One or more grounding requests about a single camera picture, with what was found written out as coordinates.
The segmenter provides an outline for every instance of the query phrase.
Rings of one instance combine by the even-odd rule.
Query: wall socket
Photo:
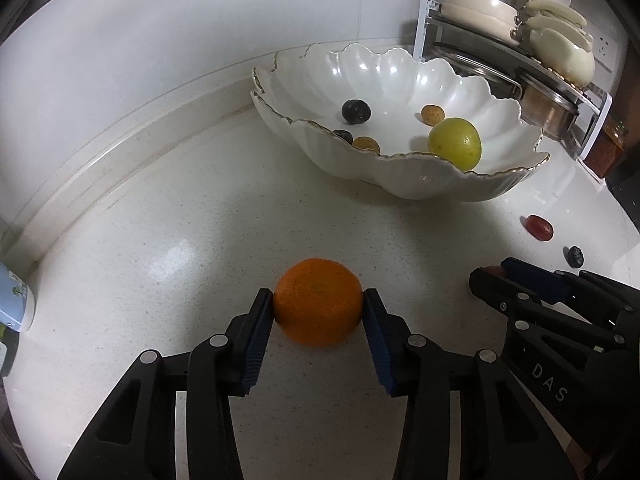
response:
[[[591,23],[585,30],[593,36],[593,55],[607,70],[613,72],[618,60],[618,44]]]

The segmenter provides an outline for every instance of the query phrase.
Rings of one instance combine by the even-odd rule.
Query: silver bolt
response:
[[[157,358],[158,354],[156,352],[154,352],[153,350],[147,350],[146,352],[142,352],[142,355],[140,356],[140,362],[145,365],[149,365]]]
[[[415,347],[423,347],[427,344],[427,338],[425,338],[425,336],[420,335],[420,334],[411,334],[406,341],[409,343],[409,345],[411,346],[415,346]]]
[[[489,349],[481,350],[479,356],[485,363],[493,363],[497,358],[495,352]]]
[[[216,334],[215,336],[212,336],[211,339],[209,339],[209,344],[211,346],[215,346],[216,348],[224,346],[228,342],[229,338],[224,334]]]

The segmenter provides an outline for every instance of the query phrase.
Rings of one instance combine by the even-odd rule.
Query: green plum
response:
[[[431,129],[429,151],[446,158],[460,171],[470,171],[480,162],[482,144],[473,124],[466,119],[450,117]]]

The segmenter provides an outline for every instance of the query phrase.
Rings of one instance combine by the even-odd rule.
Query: kitchen counter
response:
[[[5,385],[40,479],[56,478],[140,352],[184,352],[222,332],[304,258],[344,263],[413,332],[465,354],[499,352],[505,330],[468,290],[476,267],[515,256],[569,270],[562,248],[578,245],[585,269],[640,286],[640,235],[620,206],[558,144],[540,149],[549,163],[494,200],[408,202],[323,173],[251,109],[137,172],[60,238],[31,281],[36,316]],[[524,230],[530,214],[553,224],[551,241]],[[315,350],[274,326],[257,386],[231,401],[245,478],[391,478],[404,404],[379,386],[362,327]]]

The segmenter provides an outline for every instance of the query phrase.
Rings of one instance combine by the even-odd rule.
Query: tangerine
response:
[[[360,322],[360,280],[338,262],[303,260],[278,282],[273,313],[293,341],[316,347],[336,345]]]

